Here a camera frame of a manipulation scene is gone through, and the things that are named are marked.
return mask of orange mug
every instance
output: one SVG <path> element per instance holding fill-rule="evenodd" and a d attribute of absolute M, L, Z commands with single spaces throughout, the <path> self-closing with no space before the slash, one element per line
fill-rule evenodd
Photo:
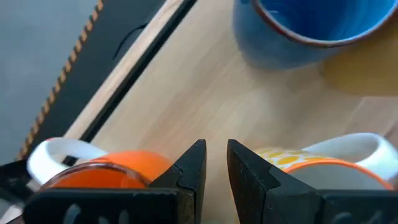
<path fill-rule="evenodd" d="M 54 154 L 89 160 L 68 167 Z M 108 154 L 83 141 L 52 138 L 40 143 L 27 161 L 29 174 L 43 188 L 145 188 L 172 163 L 150 151 L 123 151 Z"/>

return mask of white mug handle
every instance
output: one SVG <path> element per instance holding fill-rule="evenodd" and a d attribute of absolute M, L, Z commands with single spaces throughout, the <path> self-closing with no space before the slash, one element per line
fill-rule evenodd
<path fill-rule="evenodd" d="M 382 179 L 392 183 L 398 177 L 398 151 L 385 138 L 376 135 L 378 141 L 377 150 L 368 158 L 356 164 L 374 172 Z"/>
<path fill-rule="evenodd" d="M 52 138 L 40 143 L 27 160 L 27 170 L 34 180 L 43 185 L 68 166 L 57 162 L 53 155 L 64 154 L 78 159 L 95 159 L 107 155 L 83 141 L 65 138 Z"/>
<path fill-rule="evenodd" d="M 353 162 L 386 181 L 398 175 L 398 151 L 378 134 L 347 134 L 302 150 Z"/>

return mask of gray floor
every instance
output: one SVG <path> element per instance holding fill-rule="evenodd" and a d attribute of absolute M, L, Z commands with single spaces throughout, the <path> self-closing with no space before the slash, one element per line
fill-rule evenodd
<path fill-rule="evenodd" d="M 0 1 L 0 164 L 16 158 L 95 4 Z"/>

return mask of black plastic part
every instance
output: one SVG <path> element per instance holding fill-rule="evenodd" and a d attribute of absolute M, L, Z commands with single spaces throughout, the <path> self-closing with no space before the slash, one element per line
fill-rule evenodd
<path fill-rule="evenodd" d="M 48 189 L 25 206 L 26 224 L 37 223 L 186 223 L 179 213 L 178 189 Z"/>
<path fill-rule="evenodd" d="M 272 165 L 231 139 L 228 141 L 227 164 L 240 222 L 262 223 L 267 190 L 280 186 L 269 174 Z"/>
<path fill-rule="evenodd" d="M 200 223 L 206 182 L 206 141 L 197 140 L 149 187 L 176 187 L 191 192 L 195 202 L 195 223 Z"/>
<path fill-rule="evenodd" d="M 27 160 L 0 166 L 0 196 L 11 204 L 23 204 L 33 191 L 27 187 L 30 175 L 26 169 Z"/>
<path fill-rule="evenodd" d="M 275 166 L 269 173 L 281 185 L 267 191 L 262 223 L 319 224 L 317 218 L 322 198 L 317 191 Z"/>
<path fill-rule="evenodd" d="M 325 201 L 324 224 L 398 223 L 398 192 L 391 190 L 319 190 Z"/>

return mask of yellow dot pattern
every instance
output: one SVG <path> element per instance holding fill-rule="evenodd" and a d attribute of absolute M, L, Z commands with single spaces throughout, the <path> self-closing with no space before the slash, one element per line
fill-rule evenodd
<path fill-rule="evenodd" d="M 254 151 L 267 162 L 284 170 L 303 162 L 332 159 L 330 157 L 318 156 L 301 150 L 289 150 L 282 148 L 263 148 Z"/>

